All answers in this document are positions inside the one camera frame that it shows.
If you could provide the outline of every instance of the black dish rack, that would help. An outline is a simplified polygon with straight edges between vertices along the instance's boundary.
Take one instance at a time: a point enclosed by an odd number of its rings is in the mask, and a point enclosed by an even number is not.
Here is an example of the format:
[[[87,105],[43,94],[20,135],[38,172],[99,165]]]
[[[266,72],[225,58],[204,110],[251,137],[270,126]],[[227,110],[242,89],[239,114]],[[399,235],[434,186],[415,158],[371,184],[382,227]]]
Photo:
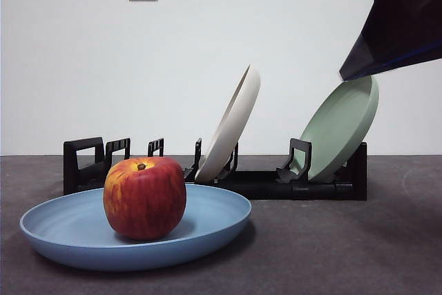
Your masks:
[[[201,159],[202,140],[195,143],[193,164],[183,169],[186,182],[195,182]],[[78,191],[103,187],[112,165],[112,154],[124,149],[124,159],[130,158],[130,138],[106,143],[103,139],[88,139],[64,142],[64,195]],[[77,151],[95,148],[95,161],[83,168],[78,167]],[[295,150],[305,153],[305,161],[298,174],[290,171]],[[164,138],[148,143],[147,156],[155,151],[164,155]],[[291,138],[287,161],[274,171],[243,171],[238,167],[238,144],[229,161],[218,176],[203,184],[235,191],[251,200],[367,200],[367,144],[362,142],[350,159],[334,174],[331,182],[311,182],[308,172],[311,166],[311,142]]]

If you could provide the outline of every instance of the red apple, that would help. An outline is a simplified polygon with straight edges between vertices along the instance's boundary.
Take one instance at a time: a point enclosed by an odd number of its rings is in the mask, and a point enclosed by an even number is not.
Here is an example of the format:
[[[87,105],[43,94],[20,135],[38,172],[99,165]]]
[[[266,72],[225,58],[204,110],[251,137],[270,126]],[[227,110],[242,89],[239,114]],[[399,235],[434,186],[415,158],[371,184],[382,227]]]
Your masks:
[[[186,186],[181,166],[168,157],[122,160],[106,177],[103,204],[111,227],[136,240],[155,240],[181,221]]]

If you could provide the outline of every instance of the cream plate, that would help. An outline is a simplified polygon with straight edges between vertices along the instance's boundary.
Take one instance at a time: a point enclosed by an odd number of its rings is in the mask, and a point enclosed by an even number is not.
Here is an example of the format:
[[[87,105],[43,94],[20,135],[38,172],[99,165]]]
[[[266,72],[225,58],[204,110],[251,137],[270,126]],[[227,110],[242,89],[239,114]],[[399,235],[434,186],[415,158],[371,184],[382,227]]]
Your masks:
[[[259,73],[250,65],[230,99],[215,135],[212,137],[209,150],[201,158],[201,166],[195,175],[196,182],[204,183],[213,180],[229,160],[249,119],[259,90]]]

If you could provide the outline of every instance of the dark plastic sheet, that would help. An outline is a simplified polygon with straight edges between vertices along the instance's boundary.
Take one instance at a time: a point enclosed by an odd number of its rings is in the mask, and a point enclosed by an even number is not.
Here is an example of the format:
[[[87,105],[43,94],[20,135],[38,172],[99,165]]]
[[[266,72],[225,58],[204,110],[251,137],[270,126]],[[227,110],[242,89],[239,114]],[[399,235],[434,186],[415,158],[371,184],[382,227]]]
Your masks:
[[[442,58],[442,0],[374,0],[343,80]]]

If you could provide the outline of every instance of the gray tabletop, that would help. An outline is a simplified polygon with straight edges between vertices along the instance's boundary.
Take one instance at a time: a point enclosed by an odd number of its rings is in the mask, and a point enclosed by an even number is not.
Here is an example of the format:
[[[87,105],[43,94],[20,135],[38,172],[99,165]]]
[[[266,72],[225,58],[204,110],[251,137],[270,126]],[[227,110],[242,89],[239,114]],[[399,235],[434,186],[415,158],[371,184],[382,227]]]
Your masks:
[[[283,160],[244,156],[240,168]],[[62,195],[62,157],[2,157],[1,293],[442,294],[441,178],[442,156],[370,156],[367,202],[253,200],[244,231],[213,254],[103,273],[40,256],[19,229],[29,208]]]

